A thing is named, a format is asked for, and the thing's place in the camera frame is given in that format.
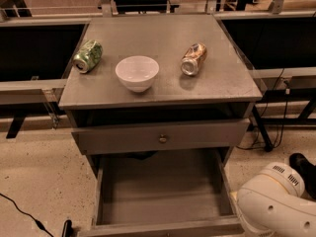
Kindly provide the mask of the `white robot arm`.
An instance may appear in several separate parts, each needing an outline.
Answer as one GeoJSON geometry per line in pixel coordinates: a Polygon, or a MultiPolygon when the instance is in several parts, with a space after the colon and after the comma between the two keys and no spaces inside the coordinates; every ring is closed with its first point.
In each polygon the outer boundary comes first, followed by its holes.
{"type": "Polygon", "coordinates": [[[250,237],[316,237],[316,202],[302,198],[305,186],[287,164],[273,162],[245,183],[236,207],[250,237]]]}

